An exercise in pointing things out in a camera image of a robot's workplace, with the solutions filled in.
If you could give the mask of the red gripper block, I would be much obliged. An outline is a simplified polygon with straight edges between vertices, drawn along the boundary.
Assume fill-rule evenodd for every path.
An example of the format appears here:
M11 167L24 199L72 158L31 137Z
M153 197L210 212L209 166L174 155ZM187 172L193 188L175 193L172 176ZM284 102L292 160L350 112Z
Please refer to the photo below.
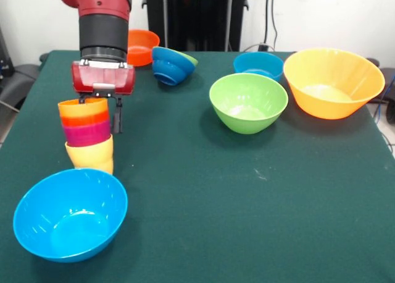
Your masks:
M79 94L98 96L130 95L135 84L135 68L126 62L72 62L72 82ZM84 104L86 96L81 95L79 104ZM122 97L115 99L113 116L114 133L122 133Z

